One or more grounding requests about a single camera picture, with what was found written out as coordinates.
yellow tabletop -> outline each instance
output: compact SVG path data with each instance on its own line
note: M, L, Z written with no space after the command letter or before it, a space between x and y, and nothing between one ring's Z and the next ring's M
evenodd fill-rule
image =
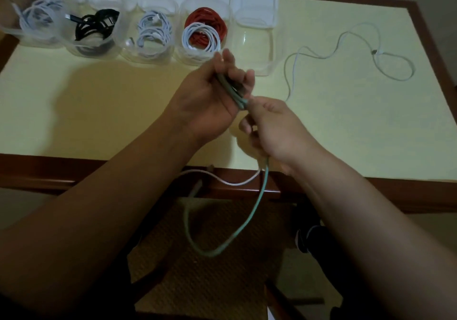
M279 13L286 55L302 45L328 54L342 32L373 22L383 50L416 67L409 81L388 79L374 67L367 46L350 36L328 60L301 57L289 106L319 142L364 176L457 179L457 126L406 9L279 0ZM377 44L373 29L357 33ZM271 75L257 77L254 94L287 97L284 61ZM289 80L292 64L293 58L286 65ZM404 63L382 65L408 76ZM191 69L18 46L0 75L0 153L107 160L161 114ZM237 130L243 114L190 165L257 169L255 152Z

white cable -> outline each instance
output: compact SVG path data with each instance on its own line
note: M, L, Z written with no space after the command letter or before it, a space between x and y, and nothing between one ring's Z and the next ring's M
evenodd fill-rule
M364 39L361 35L359 34L355 34L352 32L352 30L358 26L361 26L361 25L368 25L368 26L372 26L375 30L376 30L376 33L378 34L378 47L376 49L373 49L372 46L370 45L370 43L368 43L368 41L366 39ZM379 31L379 28L371 23L371 22L360 22L354 26L352 26L348 31L345 31L343 32L342 34L340 34L340 37L338 38L338 41L336 43L336 47L335 47L335 50L327 55L327 56L321 56L319 54L317 54L316 52L314 52L310 47L306 46L306 45L303 45L302 47L299 48L299 50L297 50L297 52L295 53L295 60L293 62L293 67L292 67L292 87L289 87L289 94L286 98L286 102L289 100L290 97L292 97L293 95L293 91L294 91L294 88L295 88L295 68L297 66L297 59L298 59L298 56L299 55L304 55L304 56L308 56L308 57L312 57L312 58L315 58L315 59L328 59L330 57L332 57L333 55L335 55L336 51L338 51L338 49L340 48L340 45L343 43L343 41L345 40L346 36L348 34L352 34L353 36L356 36L358 38L360 38L361 40L363 40L365 42L365 44L370 48L370 52L371 52L371 55L372 55L372 59L373 59L373 62L374 62L374 65L375 67L383 74L385 75L387 78L390 78L392 80L397 80L397 81L407 81L409 79L412 78L412 76L414 75L414 73L416 72L416 68L414 66L414 63L413 61L411 61L410 59L408 59L407 57L404 57L404 56L401 56L401 55L396 55L396 54L392 54L392 53L386 53L382 50L382 45L381 45L381 32ZM305 54L305 53L302 53L302 49L306 49L308 50L309 52L311 52L312 55L310 54ZM411 74L409 75L409 77L407 78L395 78L389 74L387 74L386 72L384 72L384 70L380 67L380 64L379 64L379 57L381 55L386 55L386 56L391 56L391 57L397 57L397 58L400 58L400 59L403 59L405 60L409 67L411 68Z
M166 55L172 41L172 25L168 17L159 11L147 11L138 22L139 37L136 44L139 54L147 59L158 59ZM158 41L163 47L160 50L147 50L144 47L146 40ZM134 45L133 39L127 41L127 45Z
M249 179L247 179L245 181L242 181L241 183L229 183L228 181L225 181L224 179L219 178L214 173L211 173L211 172L208 172L208 171L204 171L202 169L188 169L186 171L183 171L183 172L179 173L178 177L180 177L182 175L185 175L185 174L188 174L188 173L195 173L195 172L208 174L208 175L212 176L213 178L219 180L221 183L226 184L226 185L241 186L241 185L245 185L245 184L248 184L249 182L253 181L260 174L260 168L257 170L257 172L252 177L250 177Z
M62 0L36 0L24 11L14 2L11 3L14 11L19 16L19 26L23 31L29 32L39 40L54 39L54 35L43 28L48 28L54 23L57 12L63 8Z
M192 34L194 34L194 32L206 34L206 36L208 37L209 42L205 49L196 48L189 43L189 39L192 36ZM213 52L221 50L221 39L219 37L218 32L213 27L206 25L202 22L193 22L189 26L187 26L182 32L181 42L185 50L191 50L187 51L186 55L189 58L199 62L208 60L209 58L211 58ZM195 54L195 51L198 50L207 52L208 55Z

wooden table edge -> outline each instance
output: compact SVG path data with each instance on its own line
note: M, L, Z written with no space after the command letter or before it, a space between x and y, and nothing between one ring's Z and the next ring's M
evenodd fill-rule
M437 50L416 2L408 0L328 0L345 3L382 5L408 9L416 32L429 58L433 71L442 88L457 124L457 92ZM0 71L8 62L18 41L5 35L0 41ZM0 153L0 187L62 193L83 180L105 161L71 159L45 156L26 156ZM227 181L247 179L254 171L217 168L215 173ZM186 196L199 174L176 179L166 191L166 196ZM204 177L202 197L254 198L258 195L262 177L240 187L224 185ZM422 181L406 179L368 178L389 200L406 213L442 213L457 211L457 182ZM303 191L290 177L272 172L268 179L265 198L277 201L297 201Z

person's right arm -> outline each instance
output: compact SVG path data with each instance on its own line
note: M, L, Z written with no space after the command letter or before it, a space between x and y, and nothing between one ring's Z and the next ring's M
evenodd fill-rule
M393 316L457 319L457 256L325 150L283 101L254 97L248 111L240 129L305 189Z

red cable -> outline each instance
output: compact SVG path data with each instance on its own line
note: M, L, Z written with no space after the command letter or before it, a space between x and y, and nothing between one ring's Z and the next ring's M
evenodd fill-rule
M222 20L222 18L214 10L208 7L201 7L193 11L186 19L184 27L186 28L193 22L201 22L205 25L211 26L219 34L219 38L222 40L227 35L227 26ZM209 39L206 34L201 32L194 32L190 39L189 43L192 45L200 45L203 48L206 48L209 44Z

